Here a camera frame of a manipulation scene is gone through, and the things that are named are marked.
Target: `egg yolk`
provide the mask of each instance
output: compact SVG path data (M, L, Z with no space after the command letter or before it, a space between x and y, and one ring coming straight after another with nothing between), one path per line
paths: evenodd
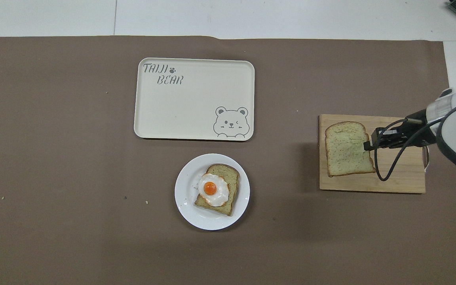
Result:
M214 182L207 182L204 184L203 186L203 191L205 192L205 194L207 195L214 195L216 193L216 184L214 184Z

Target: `bear drawing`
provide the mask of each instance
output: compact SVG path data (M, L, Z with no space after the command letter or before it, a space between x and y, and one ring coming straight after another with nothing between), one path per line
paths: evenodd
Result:
M217 133L217 137L246 137L249 132L246 108L240 107L237 110L226 110L225 107L218 107L216 115L214 132Z

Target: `plate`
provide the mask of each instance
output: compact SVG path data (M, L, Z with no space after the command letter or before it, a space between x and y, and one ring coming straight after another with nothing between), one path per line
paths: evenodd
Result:
M234 202L232 216L195 206L198 181L212 164L232 166L239 172L239 191ZM249 179L242 166L222 154L204 154L192 159L182 168L175 182L175 203L182 216L193 226L204 230L220 230L232 225L246 211L249 202Z
M254 112L255 67L248 61L148 57L138 65L139 137L247 141Z

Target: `white round plate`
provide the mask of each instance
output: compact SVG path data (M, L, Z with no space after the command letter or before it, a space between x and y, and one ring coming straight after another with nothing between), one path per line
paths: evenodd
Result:
M195 206L198 196L198 181L212 164L232 166L239 172L239 191L235 198L232 216ZM204 230L220 230L236 222L249 202L249 180L242 166L222 154L204 154L192 159L180 171L175 182L175 203L182 216L193 226Z

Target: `white table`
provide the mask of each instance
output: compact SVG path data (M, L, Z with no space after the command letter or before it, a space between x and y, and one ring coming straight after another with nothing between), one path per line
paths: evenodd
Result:
M456 15L441 0L0 0L0 36L114 34L439 40L456 89Z

